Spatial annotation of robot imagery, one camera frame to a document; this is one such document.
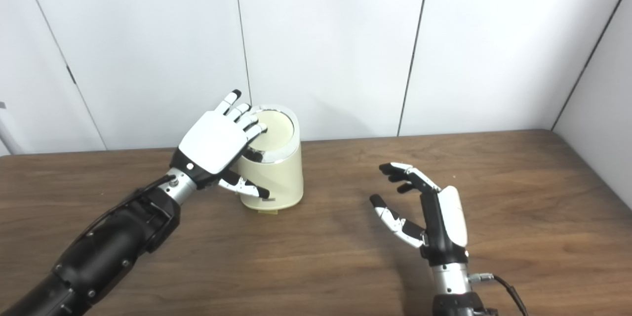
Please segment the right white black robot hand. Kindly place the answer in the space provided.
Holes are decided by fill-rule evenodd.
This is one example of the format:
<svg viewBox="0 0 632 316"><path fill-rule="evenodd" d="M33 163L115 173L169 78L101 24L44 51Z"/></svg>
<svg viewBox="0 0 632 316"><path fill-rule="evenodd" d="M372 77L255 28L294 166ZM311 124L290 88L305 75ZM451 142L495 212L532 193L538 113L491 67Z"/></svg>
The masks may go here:
<svg viewBox="0 0 632 316"><path fill-rule="evenodd" d="M468 232L460 194L454 186L441 188L412 165L390 162L379 165L391 182L403 182L398 193L420 193L425 226L402 217L378 194L370 202L381 221L399 239L420 250L429 266L467 264Z"/></svg>

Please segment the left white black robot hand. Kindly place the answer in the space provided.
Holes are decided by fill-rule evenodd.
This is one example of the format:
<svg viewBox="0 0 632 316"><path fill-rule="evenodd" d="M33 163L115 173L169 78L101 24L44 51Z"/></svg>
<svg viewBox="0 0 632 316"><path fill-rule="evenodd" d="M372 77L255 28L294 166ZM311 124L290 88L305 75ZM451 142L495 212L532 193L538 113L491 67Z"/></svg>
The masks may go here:
<svg viewBox="0 0 632 316"><path fill-rule="evenodd" d="M241 91L231 91L212 111L205 112L189 129L172 155L167 175L171 180L161 188L182 204L196 190L221 186L231 192L268 200L270 192L235 173L231 167L260 135L264 123L249 113L251 106L235 106Z"/></svg>

